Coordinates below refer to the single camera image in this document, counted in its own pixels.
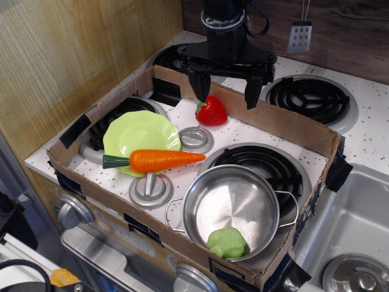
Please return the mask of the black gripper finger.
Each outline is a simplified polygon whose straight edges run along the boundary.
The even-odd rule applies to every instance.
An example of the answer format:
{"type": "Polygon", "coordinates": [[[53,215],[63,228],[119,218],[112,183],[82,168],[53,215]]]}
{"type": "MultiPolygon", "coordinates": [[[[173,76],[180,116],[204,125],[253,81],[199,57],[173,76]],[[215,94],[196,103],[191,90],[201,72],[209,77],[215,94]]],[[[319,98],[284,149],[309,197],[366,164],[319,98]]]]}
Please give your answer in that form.
{"type": "Polygon", "coordinates": [[[187,76],[196,98],[201,102],[205,102],[210,91],[210,76],[192,68],[187,69],[187,76]]]}
{"type": "Polygon", "coordinates": [[[262,76],[247,79],[247,84],[246,84],[244,94],[245,94],[245,101],[248,110],[251,110],[256,107],[258,103],[258,99],[261,94],[262,86],[263,86],[262,76]]]}

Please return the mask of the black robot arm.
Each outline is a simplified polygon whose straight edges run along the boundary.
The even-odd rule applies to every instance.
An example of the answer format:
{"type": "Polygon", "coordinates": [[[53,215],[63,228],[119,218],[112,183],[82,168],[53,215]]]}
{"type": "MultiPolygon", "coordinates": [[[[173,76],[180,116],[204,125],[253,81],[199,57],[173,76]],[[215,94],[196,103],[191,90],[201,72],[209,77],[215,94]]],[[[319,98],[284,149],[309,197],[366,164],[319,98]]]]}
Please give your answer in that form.
{"type": "Polygon", "coordinates": [[[269,23],[259,33],[249,29],[247,11],[256,9],[265,19],[268,14],[256,1],[204,1],[201,21],[207,31],[202,43],[182,45],[177,52],[181,68],[188,76],[198,100],[204,102],[210,92],[211,77],[245,79],[244,95],[248,109],[256,107],[264,85],[275,76],[277,56],[256,47],[250,37],[263,37],[269,23]]]}

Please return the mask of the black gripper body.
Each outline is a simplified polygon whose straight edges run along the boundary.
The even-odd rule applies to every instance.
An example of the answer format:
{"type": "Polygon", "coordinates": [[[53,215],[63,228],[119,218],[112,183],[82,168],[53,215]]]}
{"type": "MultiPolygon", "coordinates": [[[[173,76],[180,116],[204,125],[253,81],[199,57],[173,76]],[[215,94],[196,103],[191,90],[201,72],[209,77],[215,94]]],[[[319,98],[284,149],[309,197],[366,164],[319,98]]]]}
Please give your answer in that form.
{"type": "Polygon", "coordinates": [[[260,12],[266,24],[261,32],[252,33],[246,10],[203,10],[201,22],[206,29],[207,40],[187,44],[177,50],[186,73],[188,68],[192,68],[210,77],[247,80],[262,76],[264,85],[272,82],[277,56],[249,41],[249,37],[260,38],[269,29],[267,13],[264,10],[260,12]]]}

